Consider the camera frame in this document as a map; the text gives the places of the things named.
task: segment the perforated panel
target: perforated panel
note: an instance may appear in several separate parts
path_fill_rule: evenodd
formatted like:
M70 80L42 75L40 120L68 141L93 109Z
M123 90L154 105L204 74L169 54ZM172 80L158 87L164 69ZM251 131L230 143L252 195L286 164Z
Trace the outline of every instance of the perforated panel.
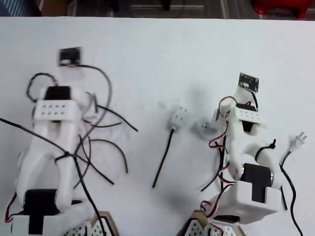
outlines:
M192 220L184 234L185 236L203 236L204 231L198 220Z
M258 112L235 107L235 114L236 118L239 120L249 121L257 124L265 123L264 118L261 117Z
M76 120L80 113L72 100L41 100L35 111L35 120Z

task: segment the floor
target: floor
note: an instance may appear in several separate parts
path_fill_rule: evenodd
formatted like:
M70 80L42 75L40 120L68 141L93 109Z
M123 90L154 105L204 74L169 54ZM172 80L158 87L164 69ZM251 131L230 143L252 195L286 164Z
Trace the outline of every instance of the floor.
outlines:
M169 11L162 10L160 0L118 2L119 11L114 13L108 0L78 0L76 16L297 20L294 9L275 8L258 15L253 0L171 0ZM315 20L315 0L302 20Z

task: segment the red wire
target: red wire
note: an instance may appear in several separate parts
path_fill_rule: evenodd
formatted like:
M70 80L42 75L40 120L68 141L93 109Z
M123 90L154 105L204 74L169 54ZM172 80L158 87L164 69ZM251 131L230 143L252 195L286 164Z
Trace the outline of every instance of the red wire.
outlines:
M225 128L224 133L221 134L221 135L219 135L218 137L212 139L212 140L209 142L209 147L210 147L210 148L224 148L225 151L226 151L226 153L228 154L227 149L226 149L225 146L223 146L223 145L214 145L214 146L212 146L212 145L211 145L211 143L213 143L214 141L216 141L216 140L218 140L218 139L220 139L220 138L222 138L222 137L224 137L224 136L226 135L226 133L227 133L227 128L228 128L228 122L226 121L226 128Z
M223 102L223 101L224 101L225 99L227 99L227 98L232 98L232 99L237 103L236 99L235 99L234 97L232 97L232 96L226 96L226 97L222 98L222 99L220 100L220 102L219 102L219 113L220 113L220 115L221 115L222 117L224 117L224 116L223 116L222 113L221 113L220 105L221 105L221 102Z
M217 225L215 225L215 224L213 224L213 223L211 223L211 222L210 222L210 224L212 224L212 226L213 226L213 227L215 227L215 228L217 228L218 230L221 230L221 234L220 234L220 236L223 236L224 231L223 231L223 229L222 229L222 228L220 228L219 226L217 226Z
M219 173L221 173L222 171L224 171L225 169L227 169L229 165L230 165L230 163L228 162L227 165L224 166L224 167L219 171Z
M220 175L219 175L219 179L220 179L223 183L235 183L235 181L226 180L225 178L221 177Z
M12 204L14 203L16 197L17 197L17 195L16 195L16 193L14 193L13 197L11 198L11 200L9 201L9 203L6 207L5 214L4 214L4 222L5 223L10 223L13 220L13 219L8 219L8 218L9 218L10 208L11 208Z
M226 186L223 188L223 190L219 193L219 195L218 195L218 197L217 197L217 200L216 200L216 203L215 203L215 205L214 205L212 211L210 212L209 215L206 215L207 218L210 218L211 216L213 216L213 215L216 213L216 211L217 211L217 209L218 209L218 206L219 206L219 201L220 201L220 198L221 198L223 192L224 192L229 186L232 186L232 185L233 185L233 183L226 185Z

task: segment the power plug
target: power plug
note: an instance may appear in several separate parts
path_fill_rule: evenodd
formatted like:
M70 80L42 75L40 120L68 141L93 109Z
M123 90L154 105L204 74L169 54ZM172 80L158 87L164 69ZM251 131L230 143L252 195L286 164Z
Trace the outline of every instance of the power plug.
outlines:
M185 107L178 107L178 109L174 112L170 125L171 128L174 130L179 130L182 126L185 125L185 122L187 120L187 108Z
M200 137L204 140L211 140L213 135L217 132L215 128L210 126L211 122L206 118L200 118L194 123L194 127Z
M295 139L291 142L290 151L294 152L295 150L299 149L306 140L307 136L304 135L304 132L301 132L299 136L295 136Z

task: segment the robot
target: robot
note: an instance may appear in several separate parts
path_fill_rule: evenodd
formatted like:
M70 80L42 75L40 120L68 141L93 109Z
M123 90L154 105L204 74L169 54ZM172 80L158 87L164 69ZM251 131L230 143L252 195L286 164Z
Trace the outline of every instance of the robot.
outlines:
M213 223L249 224L282 210L283 178L272 152L276 140L271 143L263 139L267 128L258 112L258 83L257 78L241 73L234 96L220 102L210 124L223 133L221 137L227 136L226 168L234 179L226 181L228 185L218 195L201 204Z
M41 91L34 112L33 131L70 153L75 152L82 115L95 115L91 94L79 88L55 86ZM14 236L63 236L84 225L94 215L87 200L73 200L76 173L73 158L56 162L59 170L57 189L34 189L35 181L49 159L64 153L45 140L33 136L30 148L20 161L16 195L23 215L14 216Z

